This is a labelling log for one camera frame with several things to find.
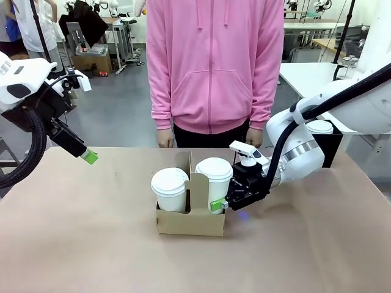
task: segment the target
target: pink hoodie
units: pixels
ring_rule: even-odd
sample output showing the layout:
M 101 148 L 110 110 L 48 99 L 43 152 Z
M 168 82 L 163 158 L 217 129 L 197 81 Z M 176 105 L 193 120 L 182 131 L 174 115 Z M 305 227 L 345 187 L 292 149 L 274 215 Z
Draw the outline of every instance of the pink hoodie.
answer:
M 283 0 L 147 0 L 152 118 L 217 134 L 263 129 L 276 94 Z

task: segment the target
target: cardboard cup holder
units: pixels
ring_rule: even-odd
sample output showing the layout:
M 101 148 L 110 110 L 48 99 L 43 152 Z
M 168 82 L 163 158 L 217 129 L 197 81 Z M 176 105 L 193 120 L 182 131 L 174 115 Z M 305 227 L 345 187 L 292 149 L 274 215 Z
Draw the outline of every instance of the cardboard cup holder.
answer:
M 156 224 L 160 234 L 223 236 L 225 213 L 213 215 L 208 209 L 209 179 L 191 172 L 191 153 L 178 153 L 175 166 L 182 169 L 190 180 L 186 181 L 186 212 L 168 212 L 156 204 Z

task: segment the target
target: white table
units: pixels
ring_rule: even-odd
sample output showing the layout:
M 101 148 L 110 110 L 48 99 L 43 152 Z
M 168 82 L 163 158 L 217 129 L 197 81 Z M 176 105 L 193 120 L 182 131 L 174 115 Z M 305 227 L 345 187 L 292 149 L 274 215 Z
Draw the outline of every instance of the white table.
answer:
M 337 65 L 332 63 L 283 63 L 280 75 L 298 93 L 299 98 L 307 98 L 319 94 L 320 90 L 332 82 Z M 341 148 L 346 151 L 353 135 L 362 135 L 348 128 L 329 112 L 325 112 L 319 119 L 330 120 L 343 134 Z M 390 138 L 390 133 L 379 136 L 371 142 L 375 151 L 382 150 Z
M 328 31 L 344 25 L 344 23 L 284 23 L 283 28 L 302 29 L 303 31 Z

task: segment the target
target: hand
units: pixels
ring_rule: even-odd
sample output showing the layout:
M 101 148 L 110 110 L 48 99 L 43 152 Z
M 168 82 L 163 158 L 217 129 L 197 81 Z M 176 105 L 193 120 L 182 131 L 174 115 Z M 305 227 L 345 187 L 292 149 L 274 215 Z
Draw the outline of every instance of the hand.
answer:
M 260 148 L 263 143 L 263 131 L 254 128 L 249 128 L 246 136 L 246 143 Z
M 174 134 L 172 129 L 158 130 L 156 141 L 160 148 L 173 148 L 174 147 Z

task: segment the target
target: hoodie pocket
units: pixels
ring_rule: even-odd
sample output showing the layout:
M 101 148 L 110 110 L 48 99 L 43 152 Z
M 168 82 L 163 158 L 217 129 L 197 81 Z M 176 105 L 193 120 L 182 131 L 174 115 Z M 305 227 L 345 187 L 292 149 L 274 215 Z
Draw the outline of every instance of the hoodie pocket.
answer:
M 248 118 L 252 108 L 252 92 L 238 73 L 215 70 L 212 79 L 211 125 L 224 125 L 229 121 Z
M 188 72 L 171 95 L 173 117 L 186 117 L 188 123 L 208 123 L 209 72 Z

